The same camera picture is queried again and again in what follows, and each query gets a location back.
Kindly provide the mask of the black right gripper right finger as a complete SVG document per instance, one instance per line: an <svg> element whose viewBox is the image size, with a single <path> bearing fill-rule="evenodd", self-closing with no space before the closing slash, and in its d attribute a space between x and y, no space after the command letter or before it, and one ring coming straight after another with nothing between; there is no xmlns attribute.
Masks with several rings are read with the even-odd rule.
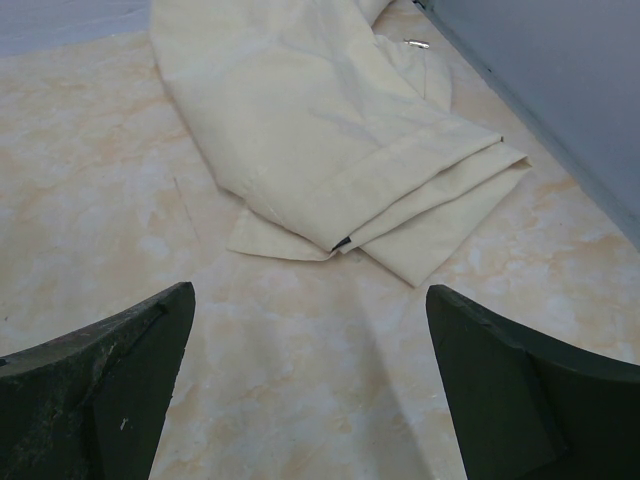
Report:
<svg viewBox="0 0 640 480"><path fill-rule="evenodd" d="M498 315L445 285L426 314L470 479L636 479L639 368Z"/></svg>

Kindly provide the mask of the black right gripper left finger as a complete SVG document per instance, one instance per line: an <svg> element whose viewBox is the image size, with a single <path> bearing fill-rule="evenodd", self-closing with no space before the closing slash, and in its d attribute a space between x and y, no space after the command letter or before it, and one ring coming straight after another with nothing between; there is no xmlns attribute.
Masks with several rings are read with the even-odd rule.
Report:
<svg viewBox="0 0 640 480"><path fill-rule="evenodd" d="M181 282L2 357L2 478L148 478L194 315Z"/></svg>

